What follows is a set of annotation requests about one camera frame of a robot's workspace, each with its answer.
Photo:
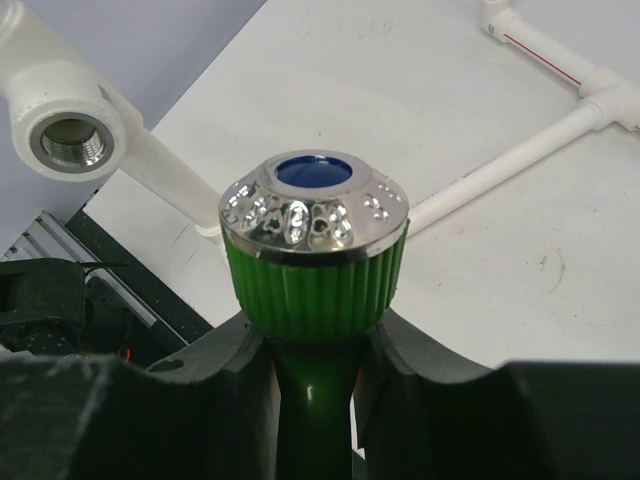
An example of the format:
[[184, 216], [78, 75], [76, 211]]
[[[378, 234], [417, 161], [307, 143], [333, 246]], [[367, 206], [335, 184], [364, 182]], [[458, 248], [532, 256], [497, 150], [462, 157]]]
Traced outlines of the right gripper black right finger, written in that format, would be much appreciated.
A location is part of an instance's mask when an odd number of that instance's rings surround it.
[[488, 368], [395, 312], [368, 333], [355, 390], [372, 479], [635, 479], [639, 368]]

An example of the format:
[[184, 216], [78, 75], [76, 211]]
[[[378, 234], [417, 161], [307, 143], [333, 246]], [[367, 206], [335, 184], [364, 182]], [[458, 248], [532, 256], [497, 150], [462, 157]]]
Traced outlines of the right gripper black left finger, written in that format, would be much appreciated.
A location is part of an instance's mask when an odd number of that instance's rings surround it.
[[5, 479], [271, 479], [278, 392], [242, 317], [148, 369], [110, 356], [1, 361]]

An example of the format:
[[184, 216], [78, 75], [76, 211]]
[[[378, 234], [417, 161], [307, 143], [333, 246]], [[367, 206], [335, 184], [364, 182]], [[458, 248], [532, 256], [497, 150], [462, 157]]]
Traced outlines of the green water faucet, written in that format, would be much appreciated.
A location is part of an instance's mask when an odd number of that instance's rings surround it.
[[218, 213], [236, 298], [272, 350], [275, 474], [348, 479], [351, 398], [367, 334], [395, 295], [407, 195], [355, 156], [294, 151], [228, 187]]

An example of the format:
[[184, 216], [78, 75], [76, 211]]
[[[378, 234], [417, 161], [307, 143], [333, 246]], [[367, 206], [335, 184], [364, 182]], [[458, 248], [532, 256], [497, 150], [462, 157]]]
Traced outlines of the white pipe assembly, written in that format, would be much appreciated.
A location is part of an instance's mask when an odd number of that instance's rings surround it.
[[[639, 86], [524, 21], [507, 1], [482, 5], [483, 29], [574, 85], [594, 118], [572, 112], [409, 210], [417, 233], [585, 133], [639, 126]], [[18, 156], [40, 175], [87, 182], [121, 169], [212, 239], [217, 192], [143, 127], [141, 114], [18, 1], [1, 5], [1, 93]]]

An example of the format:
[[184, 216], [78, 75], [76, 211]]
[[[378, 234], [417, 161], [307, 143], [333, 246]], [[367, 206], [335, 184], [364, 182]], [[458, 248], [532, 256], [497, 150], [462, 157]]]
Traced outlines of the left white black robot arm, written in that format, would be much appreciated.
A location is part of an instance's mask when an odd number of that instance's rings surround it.
[[36, 356], [114, 355], [126, 362], [132, 316], [89, 296], [88, 277], [122, 263], [57, 258], [1, 264], [1, 346]]

